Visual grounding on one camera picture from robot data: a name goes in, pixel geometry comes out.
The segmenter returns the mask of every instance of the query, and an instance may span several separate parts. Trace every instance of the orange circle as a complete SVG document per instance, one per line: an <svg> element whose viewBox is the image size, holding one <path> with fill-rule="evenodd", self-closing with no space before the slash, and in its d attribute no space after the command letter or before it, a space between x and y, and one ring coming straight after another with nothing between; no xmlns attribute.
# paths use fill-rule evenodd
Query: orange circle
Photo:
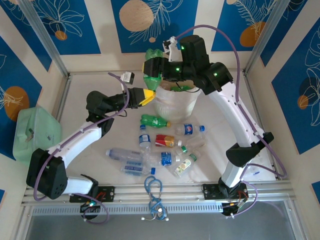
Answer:
<svg viewBox="0 0 320 240"><path fill-rule="evenodd" d="M308 102L309 102L308 97L305 95L302 95L298 98L298 107L302 110L306 109L308 107Z"/></svg>
<svg viewBox="0 0 320 240"><path fill-rule="evenodd" d="M144 1L127 1L119 12L120 22L131 32L144 31L154 22L154 14Z"/></svg>
<svg viewBox="0 0 320 240"><path fill-rule="evenodd" d="M254 47L265 25L266 23L264 21L260 21L247 27L241 33L240 44L244 47Z"/></svg>
<svg viewBox="0 0 320 240"><path fill-rule="evenodd" d="M64 41L68 38L67 34L64 31L60 31L60 30L56 31L54 35L57 39L61 41Z"/></svg>
<svg viewBox="0 0 320 240"><path fill-rule="evenodd" d="M17 121L18 113L29 108L29 97L26 91L19 86L9 87L3 96L4 110L8 118Z"/></svg>
<svg viewBox="0 0 320 240"><path fill-rule="evenodd" d="M150 43L154 43L155 41L156 41L156 39L155 39L154 37L150 37L150 38L149 38L149 42L150 42Z"/></svg>

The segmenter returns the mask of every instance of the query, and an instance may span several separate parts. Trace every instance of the glass panel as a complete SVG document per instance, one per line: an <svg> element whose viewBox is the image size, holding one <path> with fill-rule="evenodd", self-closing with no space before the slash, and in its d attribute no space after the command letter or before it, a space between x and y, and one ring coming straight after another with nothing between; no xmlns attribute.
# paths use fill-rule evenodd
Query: glass panel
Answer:
<svg viewBox="0 0 320 240"><path fill-rule="evenodd" d="M169 222L146 222L140 217L112 215L105 226L96 227L85 223L80 216L35 216L26 239L295 239L282 201L257 202L252 210L235 219L225 219L219 213L169 214Z"/></svg>

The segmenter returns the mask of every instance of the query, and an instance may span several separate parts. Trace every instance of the red bottle label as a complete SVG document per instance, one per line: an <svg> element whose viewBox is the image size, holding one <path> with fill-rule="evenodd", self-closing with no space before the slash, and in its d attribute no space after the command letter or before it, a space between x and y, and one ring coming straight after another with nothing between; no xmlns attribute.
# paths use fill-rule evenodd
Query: red bottle label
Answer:
<svg viewBox="0 0 320 240"><path fill-rule="evenodd" d="M175 137L163 135L163 134L158 134L155 138L155 145L157 147L173 148L175 146Z"/></svg>

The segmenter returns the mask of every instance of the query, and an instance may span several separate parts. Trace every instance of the plastic bottle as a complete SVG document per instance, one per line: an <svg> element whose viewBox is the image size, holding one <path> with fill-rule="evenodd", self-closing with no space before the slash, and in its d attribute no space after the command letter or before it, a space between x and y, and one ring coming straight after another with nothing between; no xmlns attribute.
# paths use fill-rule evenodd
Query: plastic bottle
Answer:
<svg viewBox="0 0 320 240"><path fill-rule="evenodd" d="M205 131L205 126L193 123L174 125L175 134L177 135L196 135Z"/></svg>
<svg viewBox="0 0 320 240"><path fill-rule="evenodd" d="M143 155L141 152L127 150L123 148L114 147L109 149L105 153L111 159L120 161L133 161L133 162L143 162Z"/></svg>
<svg viewBox="0 0 320 240"><path fill-rule="evenodd" d="M175 139L174 136L157 134L155 137L155 145L157 147L168 147L168 148L173 148L175 146L181 147L182 140Z"/></svg>
<svg viewBox="0 0 320 240"><path fill-rule="evenodd" d="M153 152L144 155L144 162L152 167L156 166L170 166L180 161L180 156L174 155L171 152Z"/></svg>
<svg viewBox="0 0 320 240"><path fill-rule="evenodd" d="M149 60L155 57L163 57L163 52L159 49L152 50L151 48L149 48L145 53L145 60ZM162 81L162 74L159 73L158 77L151 77L144 74L143 80L149 90L155 91Z"/></svg>
<svg viewBox="0 0 320 240"><path fill-rule="evenodd" d="M171 127L171 122L164 120L162 117L152 116L148 114L141 115L140 123L154 128Z"/></svg>
<svg viewBox="0 0 320 240"><path fill-rule="evenodd" d="M180 163L179 165L176 165L173 168L173 174L176 177L180 178L192 168L192 166L200 157L201 157L200 152L198 152L197 150L194 150L193 153L187 156L182 163Z"/></svg>
<svg viewBox="0 0 320 240"><path fill-rule="evenodd" d="M151 141L146 125L140 125L139 145L142 153L151 152Z"/></svg>
<svg viewBox="0 0 320 240"><path fill-rule="evenodd" d="M194 136L193 138L190 138L188 141L186 141L186 144L184 146L176 147L175 153L176 155L181 156L182 154L190 153L193 150L196 150L205 144L206 141L202 135Z"/></svg>
<svg viewBox="0 0 320 240"><path fill-rule="evenodd" d="M121 166L121 171L125 174L134 176L146 176L156 174L156 169L154 167L149 167L147 164L143 164L140 161L123 161Z"/></svg>

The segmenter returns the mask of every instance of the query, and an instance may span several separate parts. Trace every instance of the green plastic bottle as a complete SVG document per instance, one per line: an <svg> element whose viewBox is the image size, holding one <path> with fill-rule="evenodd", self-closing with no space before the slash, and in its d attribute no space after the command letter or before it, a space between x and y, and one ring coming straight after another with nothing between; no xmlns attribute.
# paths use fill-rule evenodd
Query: green plastic bottle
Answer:
<svg viewBox="0 0 320 240"><path fill-rule="evenodd" d="M158 129L163 127L171 127L171 122L164 120L162 117L152 116L148 114L141 115L140 123Z"/></svg>
<svg viewBox="0 0 320 240"><path fill-rule="evenodd" d="M152 50L149 48L145 53L145 60L149 60L155 57L163 57L163 52L160 49ZM157 87L161 83L162 75L159 73L158 77L151 77L148 75L143 76L143 80L149 90L156 91Z"/></svg>

